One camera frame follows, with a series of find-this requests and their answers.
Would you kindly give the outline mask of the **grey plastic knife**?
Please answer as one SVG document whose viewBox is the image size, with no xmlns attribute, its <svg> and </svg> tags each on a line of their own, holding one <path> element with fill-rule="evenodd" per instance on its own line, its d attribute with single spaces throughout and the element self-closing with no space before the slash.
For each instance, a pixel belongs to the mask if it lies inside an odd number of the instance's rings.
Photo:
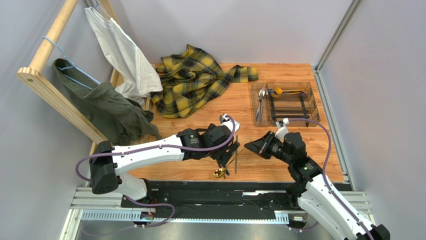
<svg viewBox="0 0 426 240">
<path fill-rule="evenodd" d="M 235 140 L 237 141 L 237 142 L 239 142 L 239 136 L 237 135 L 236 137 L 235 137 Z M 236 152 L 235 152 L 235 158 L 234 158 L 234 174 L 237 174 L 237 168 L 238 168 L 238 153 L 239 153 L 239 147 L 237 148 L 237 150 L 236 150 Z"/>
</svg>

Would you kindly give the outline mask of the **gold metal spoon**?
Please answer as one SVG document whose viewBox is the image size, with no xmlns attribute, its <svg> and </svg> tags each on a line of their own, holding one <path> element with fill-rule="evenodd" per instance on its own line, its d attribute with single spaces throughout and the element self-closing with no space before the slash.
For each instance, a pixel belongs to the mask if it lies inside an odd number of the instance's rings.
<svg viewBox="0 0 426 240">
<path fill-rule="evenodd" d="M 238 152 L 237 157 L 239 157 L 244 152 L 244 149 Z M 228 162 L 226 166 L 219 167 L 214 173 L 213 177 L 216 179 L 225 178 L 225 175 L 228 175 L 228 166 L 234 162 L 235 156 Z"/>
</svg>

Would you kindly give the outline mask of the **silver spoon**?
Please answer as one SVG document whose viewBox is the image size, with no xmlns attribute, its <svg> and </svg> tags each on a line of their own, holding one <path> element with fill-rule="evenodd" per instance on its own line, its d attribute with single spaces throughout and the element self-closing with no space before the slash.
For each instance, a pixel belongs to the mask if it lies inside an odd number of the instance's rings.
<svg viewBox="0 0 426 240">
<path fill-rule="evenodd" d="M 266 87 L 263 87 L 264 88 L 264 99 L 263 99 L 263 108 L 264 108 L 264 100 L 266 99 L 266 97 L 267 97 L 267 94 L 268 94 L 268 90 L 267 90 L 267 88 Z"/>
</svg>

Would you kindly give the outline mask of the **silver fork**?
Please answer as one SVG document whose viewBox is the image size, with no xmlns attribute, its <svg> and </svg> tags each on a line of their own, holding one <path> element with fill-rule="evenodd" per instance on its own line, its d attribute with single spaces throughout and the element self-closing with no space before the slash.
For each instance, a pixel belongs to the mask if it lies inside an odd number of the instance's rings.
<svg viewBox="0 0 426 240">
<path fill-rule="evenodd" d="M 256 110 L 256 114 L 255 114 L 255 120 L 257 122 L 260 122 L 262 120 L 262 115 L 263 115 L 263 99 L 265 97 L 265 90 L 262 87 L 259 90 L 258 93 L 258 106 L 257 106 L 257 110 Z"/>
</svg>

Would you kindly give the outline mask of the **yellow plastic spoon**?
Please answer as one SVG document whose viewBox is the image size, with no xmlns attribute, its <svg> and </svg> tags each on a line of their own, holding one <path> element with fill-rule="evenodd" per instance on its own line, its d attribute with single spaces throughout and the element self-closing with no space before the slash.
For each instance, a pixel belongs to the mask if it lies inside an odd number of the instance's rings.
<svg viewBox="0 0 426 240">
<path fill-rule="evenodd" d="M 304 89 L 282 89 L 280 87 L 276 87 L 274 90 L 277 94 L 282 94 L 284 92 L 304 92 Z"/>
<path fill-rule="evenodd" d="M 283 92 L 281 94 L 277 94 L 277 93 L 270 93 L 269 95 L 272 98 L 290 98 L 293 96 L 302 96 L 304 95 L 304 92 Z"/>
</svg>

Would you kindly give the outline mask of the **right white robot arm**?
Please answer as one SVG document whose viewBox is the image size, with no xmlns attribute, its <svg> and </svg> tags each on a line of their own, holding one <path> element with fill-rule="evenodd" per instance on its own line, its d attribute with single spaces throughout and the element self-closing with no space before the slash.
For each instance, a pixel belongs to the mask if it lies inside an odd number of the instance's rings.
<svg viewBox="0 0 426 240">
<path fill-rule="evenodd" d="M 364 217 L 329 182 L 323 169 L 308 156 L 306 144 L 298 132 L 287 133 L 283 140 L 269 131 L 262 138 L 244 145 L 264 158 L 275 157 L 288 165 L 294 183 L 285 191 L 287 204 L 314 217 L 336 240 L 389 240 L 391 234 L 382 224 Z"/>
</svg>

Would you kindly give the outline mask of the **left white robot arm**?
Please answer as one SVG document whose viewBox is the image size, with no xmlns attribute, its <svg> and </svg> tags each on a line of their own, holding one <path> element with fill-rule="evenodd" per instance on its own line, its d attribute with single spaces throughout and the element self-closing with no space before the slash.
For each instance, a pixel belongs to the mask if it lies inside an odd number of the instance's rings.
<svg viewBox="0 0 426 240">
<path fill-rule="evenodd" d="M 200 160 L 210 157 L 225 166 L 239 143 L 234 134 L 240 124 L 231 120 L 207 129 L 185 129 L 167 138 L 131 146 L 111 147 L 102 142 L 89 159 L 92 193 L 103 195 L 119 193 L 133 200 L 149 195 L 146 180 L 138 179 L 129 171 L 165 162 Z"/>
</svg>

